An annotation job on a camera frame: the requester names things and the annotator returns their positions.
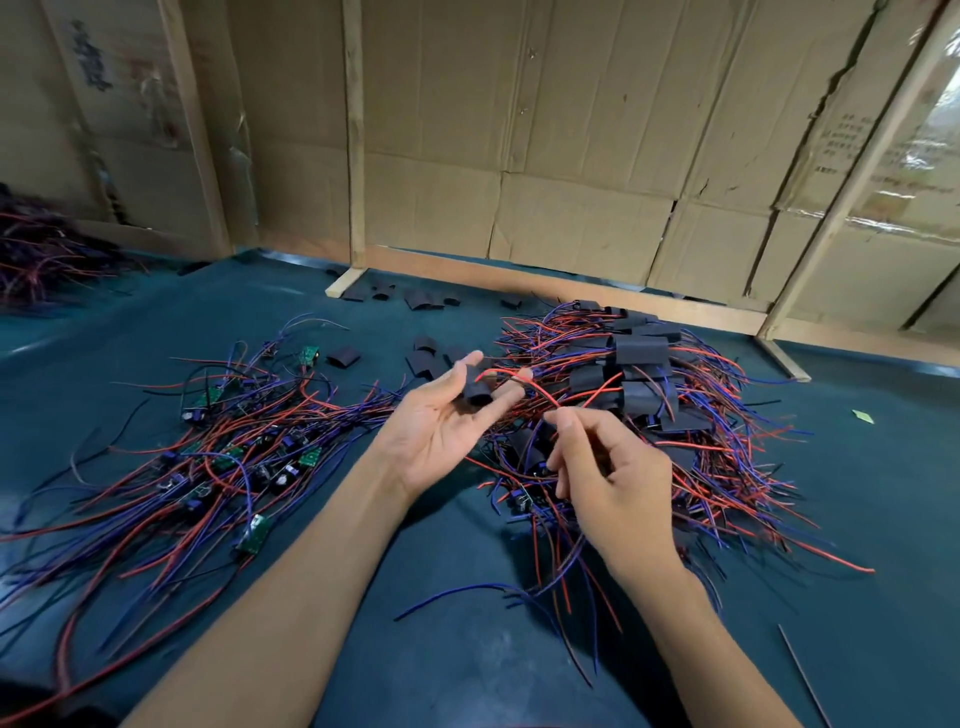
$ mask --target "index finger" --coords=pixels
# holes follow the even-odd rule
[[[644,443],[607,410],[588,407],[564,407],[564,409],[572,412],[587,433],[599,441],[610,455],[615,468],[626,465],[633,459],[637,450],[644,447]],[[556,417],[557,410],[551,410],[543,415],[550,424],[555,423]]]

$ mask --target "thin metal stick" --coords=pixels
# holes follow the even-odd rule
[[[830,723],[830,719],[827,717],[827,713],[824,711],[824,706],[820,704],[820,701],[817,699],[817,693],[813,691],[813,686],[810,685],[810,681],[806,679],[806,673],[804,669],[800,667],[800,660],[797,659],[797,653],[793,651],[793,647],[790,645],[790,641],[786,639],[786,632],[783,631],[783,627],[779,624],[777,629],[780,630],[780,636],[783,637],[783,643],[786,644],[786,648],[790,650],[790,657],[793,658],[793,664],[797,666],[797,671],[800,673],[800,676],[804,679],[804,685],[806,685],[806,691],[810,693],[810,697],[813,698],[813,704],[817,706],[817,713],[820,714],[820,717],[823,719],[824,723],[827,725],[827,728],[833,728],[833,725]]]

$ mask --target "pile of wires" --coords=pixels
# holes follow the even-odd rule
[[[0,542],[27,539],[29,548],[3,574],[7,590],[0,609],[54,582],[61,587],[39,610],[71,590],[81,594],[57,639],[56,694],[18,716],[0,718],[0,725],[96,683],[181,629],[251,562],[271,529],[327,482],[350,446],[390,416],[401,391],[374,384],[362,401],[335,404],[335,388],[316,367],[319,348],[283,351],[292,348],[284,347],[291,329],[317,322],[338,326],[303,314],[249,358],[247,345],[237,343],[223,361],[186,359],[196,366],[181,384],[131,385],[180,399],[186,430],[177,442],[163,449],[122,450],[153,457],[107,487],[88,483],[80,467],[115,445],[79,460],[71,456],[69,468],[47,478],[21,502],[12,529],[0,532]],[[75,484],[60,483],[71,474]],[[38,500],[59,496],[62,502],[64,491],[78,494],[67,509],[48,525],[25,527]],[[69,665],[78,622],[106,586],[138,574],[149,574],[149,582],[147,576],[139,577],[145,586],[126,603],[99,645],[112,662],[75,681]],[[71,587],[72,576],[80,583]],[[209,583],[219,586],[204,586]],[[171,599],[186,584],[209,594],[170,621],[169,612],[177,606]],[[164,605],[159,621],[166,626],[143,636]]]
[[[0,305],[36,312],[69,303],[77,286],[116,278],[134,261],[112,243],[79,233],[48,207],[0,185]]]
[[[696,536],[678,539],[687,542],[678,545],[678,551],[703,582],[717,612],[722,610],[720,594],[708,572],[722,579],[726,574],[701,538],[720,549],[740,548],[747,553],[751,548],[771,547],[788,560],[794,559],[798,547],[850,569],[873,572],[834,555],[827,550],[832,544],[804,532],[804,523],[816,524],[794,509],[800,498],[796,487],[775,478],[779,465],[756,462],[765,439],[810,434],[757,413],[756,407],[771,402],[748,405],[741,399],[746,384],[784,382],[747,377],[735,361],[676,324],[596,302],[561,303],[542,318],[512,317],[504,323],[496,341],[503,355],[487,362],[485,372],[470,373],[465,394],[477,396],[477,387],[487,381],[483,376],[516,376],[524,367],[533,372],[525,381],[530,391],[488,433],[483,454],[470,460],[492,474],[479,487],[490,488],[490,503],[497,514],[499,504],[506,501],[509,522],[528,524],[537,584],[520,588],[488,583],[452,589],[431,596],[397,619],[446,595],[497,590],[513,605],[527,604],[545,614],[590,682],[564,629],[561,601],[567,615],[571,613],[567,581],[577,576],[577,583],[588,593],[594,671],[598,669],[598,597],[614,625],[618,629],[620,625],[584,560],[585,538],[576,513],[568,501],[557,498],[557,476],[545,467],[556,430],[542,415],[558,406],[609,410],[640,440],[670,456],[675,533]],[[698,554],[706,562],[700,562]],[[552,603],[544,604],[545,599]]]

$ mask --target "palm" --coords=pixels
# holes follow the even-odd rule
[[[481,352],[464,362],[476,364]],[[509,382],[494,393],[494,401],[477,412],[465,413],[453,402],[467,380],[463,363],[430,384],[408,394],[383,425],[372,448],[397,467],[411,497],[452,471],[483,433],[523,397],[523,387]]]

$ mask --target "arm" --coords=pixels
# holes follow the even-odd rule
[[[523,396],[510,382],[463,414],[465,362],[408,394],[324,509],[133,710],[124,726],[302,726],[413,501]]]
[[[800,723],[713,613],[673,543],[670,459],[609,412],[548,413],[559,439],[548,466],[557,493],[646,622],[696,728],[769,728]],[[603,476],[590,440],[610,458]]]

